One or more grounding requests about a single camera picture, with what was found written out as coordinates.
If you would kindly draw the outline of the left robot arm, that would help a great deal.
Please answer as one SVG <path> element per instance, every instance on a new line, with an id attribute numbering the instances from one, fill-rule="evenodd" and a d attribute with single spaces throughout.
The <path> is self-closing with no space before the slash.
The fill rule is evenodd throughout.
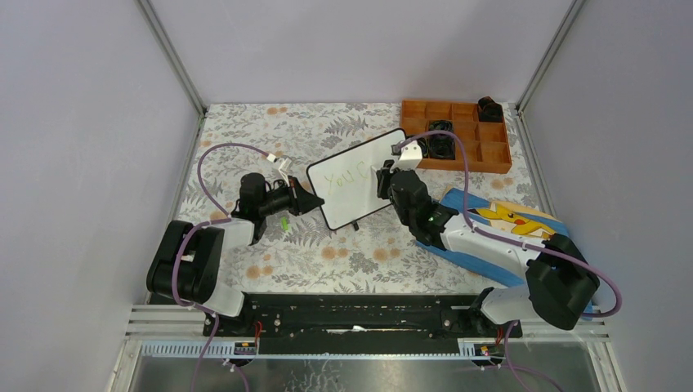
<path id="1" fill-rule="evenodd" d="M 311 212 L 324 200 L 289 176 L 268 185 L 260 173 L 240 180 L 239 200 L 230 217 L 194 225 L 183 220 L 168 224 L 148 270 L 148 292 L 178 305 L 193 306 L 222 316 L 222 325 L 242 336 L 253 327 L 252 311 L 244 308 L 244 294 L 218 281 L 221 256 L 237 247 L 259 242 L 266 218 L 279 212 L 294 216 Z"/>

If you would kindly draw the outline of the black item in tray corner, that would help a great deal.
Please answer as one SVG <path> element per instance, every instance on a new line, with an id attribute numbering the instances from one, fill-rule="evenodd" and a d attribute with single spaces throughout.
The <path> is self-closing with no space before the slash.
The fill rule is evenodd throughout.
<path id="1" fill-rule="evenodd" d="M 502 123 L 504 119 L 503 107 L 490 96 L 485 96 L 477 101 L 478 118 L 483 123 Z"/>

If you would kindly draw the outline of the orange compartment tray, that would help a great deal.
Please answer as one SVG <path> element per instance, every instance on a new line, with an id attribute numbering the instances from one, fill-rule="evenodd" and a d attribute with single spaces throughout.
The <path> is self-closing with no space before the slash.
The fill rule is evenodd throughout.
<path id="1" fill-rule="evenodd" d="M 423 150 L 422 169 L 506 174 L 512 167 L 506 122 L 480 122 L 478 105 L 474 102 L 440 100 L 403 100 L 400 127 L 407 136 L 429 131 L 429 124 L 437 120 L 453 123 L 453 133 L 462 141 L 455 143 L 455 160 L 430 158 L 428 136 L 418 140 Z"/>

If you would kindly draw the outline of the small whiteboard black frame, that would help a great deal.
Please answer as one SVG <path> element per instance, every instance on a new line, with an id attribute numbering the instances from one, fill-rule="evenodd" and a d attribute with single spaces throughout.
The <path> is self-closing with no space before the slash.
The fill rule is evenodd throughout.
<path id="1" fill-rule="evenodd" d="M 313 192 L 324 200 L 320 211 L 328 229 L 340 229 L 390 205 L 377 196 L 376 171 L 393 158 L 391 147 L 404 139 L 405 131 L 396 128 L 307 166 Z"/>

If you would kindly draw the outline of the aluminium frame post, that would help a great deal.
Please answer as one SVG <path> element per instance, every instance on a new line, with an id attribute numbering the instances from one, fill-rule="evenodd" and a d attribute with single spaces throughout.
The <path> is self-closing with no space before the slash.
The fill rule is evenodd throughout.
<path id="1" fill-rule="evenodd" d="M 139 8 L 145 23 L 148 25 L 150 32 L 153 34 L 154 40 L 159 45 L 159 48 L 162 51 L 166 61 L 172 68 L 177 81 L 181 85 L 181 88 L 188 101 L 193 106 L 194 111 L 199 117 L 203 118 L 207 113 L 207 106 L 203 102 L 203 99 L 194 85 L 191 76 L 187 72 L 187 69 L 183 64 L 177 49 L 175 48 L 168 32 L 163 25 L 163 22 L 155 10 L 153 2 L 150 0 L 135 0 L 134 3 Z"/>
<path id="2" fill-rule="evenodd" d="M 571 31 L 574 23 L 579 18 L 584 6 L 588 3 L 587 0 L 573 0 L 570 6 L 561 19 L 556 32 L 553 34 L 551 41 L 548 44 L 546 51 L 534 71 L 528 85 L 522 92 L 519 100 L 516 102 L 515 109 L 521 116 L 530 104 L 532 97 L 539 88 L 546 72 L 550 68 L 554 58 L 561 49 L 563 42 L 566 40 L 568 33 Z"/>

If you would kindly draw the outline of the left aluminium frame post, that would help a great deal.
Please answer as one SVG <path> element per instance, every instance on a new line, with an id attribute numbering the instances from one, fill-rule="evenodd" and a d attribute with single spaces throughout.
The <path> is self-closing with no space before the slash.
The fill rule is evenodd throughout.
<path id="1" fill-rule="evenodd" d="M 207 106 L 203 102 L 203 99 L 194 85 L 191 76 L 187 72 L 187 69 L 183 64 L 177 49 L 175 48 L 168 32 L 163 25 L 163 22 L 155 10 L 153 2 L 150 0 L 135 0 L 134 3 L 139 8 L 145 23 L 148 25 L 150 32 L 153 34 L 154 40 L 159 45 L 159 48 L 162 51 L 166 61 L 172 68 L 177 81 L 181 85 L 181 88 L 188 101 L 193 106 L 194 111 L 199 117 L 203 118 L 207 113 Z"/>

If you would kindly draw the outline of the blue pikachu cloth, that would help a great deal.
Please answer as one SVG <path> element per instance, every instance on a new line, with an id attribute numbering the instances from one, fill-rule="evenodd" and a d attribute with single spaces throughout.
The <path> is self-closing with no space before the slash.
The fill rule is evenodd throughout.
<path id="1" fill-rule="evenodd" d="M 545 216 L 538 216 L 534 213 L 524 214 L 510 203 L 487 202 L 473 195 L 465 195 L 460 189 L 449 191 L 441 204 L 459 211 L 467 209 L 468 215 L 472 220 L 511 234 L 541 239 L 547 239 L 554 234 L 561 234 L 552 227 L 552 220 Z M 445 257 L 448 261 L 464 269 L 483 274 L 502 285 L 501 287 L 491 288 L 510 288 L 522 285 L 524 282 L 523 278 L 475 257 L 462 253 L 439 251 L 433 247 L 424 246 L 418 241 L 417 244 L 438 256 Z M 589 313 L 590 309 L 591 302 L 584 311 L 584 316 Z"/>

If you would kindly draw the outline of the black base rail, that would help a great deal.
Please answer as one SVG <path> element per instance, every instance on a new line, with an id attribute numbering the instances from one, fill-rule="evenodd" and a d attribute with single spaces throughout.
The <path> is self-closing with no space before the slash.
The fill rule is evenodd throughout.
<path id="1" fill-rule="evenodd" d="M 243 337 L 261 354 L 452 354 L 460 338 L 502 341 L 507 323 L 481 313 L 472 295 L 247 295 L 222 317 L 218 337 Z"/>

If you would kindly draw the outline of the black item in tray middle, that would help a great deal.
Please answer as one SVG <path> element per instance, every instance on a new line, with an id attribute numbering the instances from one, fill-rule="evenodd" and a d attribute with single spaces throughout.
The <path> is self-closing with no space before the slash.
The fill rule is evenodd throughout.
<path id="1" fill-rule="evenodd" d="M 453 123 L 437 120 L 429 124 L 429 131 L 454 131 Z M 455 141 L 447 134 L 435 134 L 428 137 L 429 157 L 441 160 L 455 160 Z"/>

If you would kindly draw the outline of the right aluminium frame post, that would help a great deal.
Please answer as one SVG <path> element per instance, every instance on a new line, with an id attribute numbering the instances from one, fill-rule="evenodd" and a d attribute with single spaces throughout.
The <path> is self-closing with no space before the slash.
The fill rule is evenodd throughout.
<path id="1" fill-rule="evenodd" d="M 548 44 L 546 51 L 534 71 L 528 85 L 522 92 L 519 100 L 516 102 L 515 109 L 521 116 L 530 104 L 532 97 L 539 88 L 546 72 L 550 68 L 554 58 L 561 49 L 563 42 L 566 40 L 568 33 L 571 31 L 574 23 L 579 18 L 584 6 L 588 3 L 587 0 L 573 0 L 570 6 L 561 19 L 556 32 L 553 34 L 551 41 Z"/>

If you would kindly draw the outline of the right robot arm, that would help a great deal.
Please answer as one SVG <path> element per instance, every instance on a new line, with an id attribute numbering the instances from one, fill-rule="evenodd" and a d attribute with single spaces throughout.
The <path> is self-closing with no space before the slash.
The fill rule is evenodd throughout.
<path id="1" fill-rule="evenodd" d="M 413 170 L 387 160 L 376 171 L 377 195 L 388 199 L 400 222 L 424 246 L 462 253 L 523 278 L 522 285 L 487 288 L 468 315 L 471 330 L 489 336 L 500 325 L 540 318 L 570 331 L 600 286 L 594 269 L 565 235 L 547 239 L 503 232 L 472 220 L 468 210 L 434 200 Z"/>

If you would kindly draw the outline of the floral table mat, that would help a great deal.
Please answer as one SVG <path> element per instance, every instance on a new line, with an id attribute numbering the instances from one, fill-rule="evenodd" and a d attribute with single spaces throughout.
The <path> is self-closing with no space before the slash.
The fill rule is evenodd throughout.
<path id="1" fill-rule="evenodd" d="M 398 127 L 400 112 L 398 103 L 212 105 L 176 218 L 220 219 L 235 205 L 243 175 L 274 180 L 266 152 L 290 157 L 292 174 L 308 186 L 310 163 Z M 218 281 L 244 292 L 288 293 L 467 294 L 492 285 L 419 247 L 391 208 L 336 231 L 319 210 L 271 216 L 259 243 L 223 253 Z"/>

